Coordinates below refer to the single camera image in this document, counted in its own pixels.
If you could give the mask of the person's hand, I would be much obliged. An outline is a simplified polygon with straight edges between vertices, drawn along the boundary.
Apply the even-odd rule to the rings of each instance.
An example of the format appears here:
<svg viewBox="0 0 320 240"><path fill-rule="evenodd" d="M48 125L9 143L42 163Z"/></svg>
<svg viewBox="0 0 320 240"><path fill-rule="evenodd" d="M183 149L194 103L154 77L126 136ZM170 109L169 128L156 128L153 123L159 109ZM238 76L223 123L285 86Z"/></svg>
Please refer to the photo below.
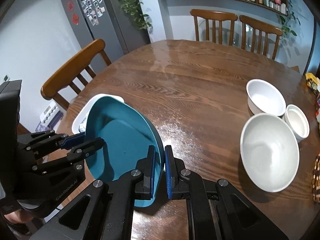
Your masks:
<svg viewBox="0 0 320 240"><path fill-rule="evenodd" d="M12 224L25 224L33 220L33 217L25 210L16 210L4 215L7 221Z"/></svg>

